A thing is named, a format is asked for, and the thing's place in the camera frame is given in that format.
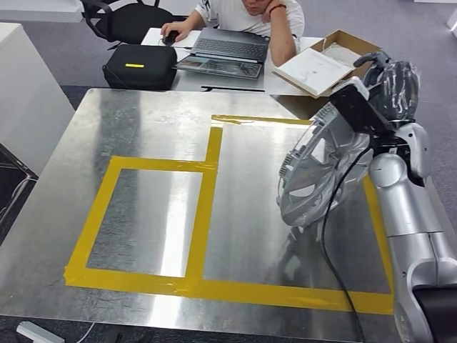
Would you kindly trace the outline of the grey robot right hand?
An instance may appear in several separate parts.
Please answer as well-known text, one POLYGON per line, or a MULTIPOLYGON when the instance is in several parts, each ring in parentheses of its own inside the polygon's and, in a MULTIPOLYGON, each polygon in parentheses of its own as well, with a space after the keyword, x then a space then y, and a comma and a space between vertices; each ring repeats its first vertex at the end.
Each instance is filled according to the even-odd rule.
POLYGON ((408 61, 394 61, 385 51, 364 54, 353 66, 370 63, 362 82, 369 92, 369 103, 387 121, 401 126, 415 121, 419 105, 419 76, 408 61))

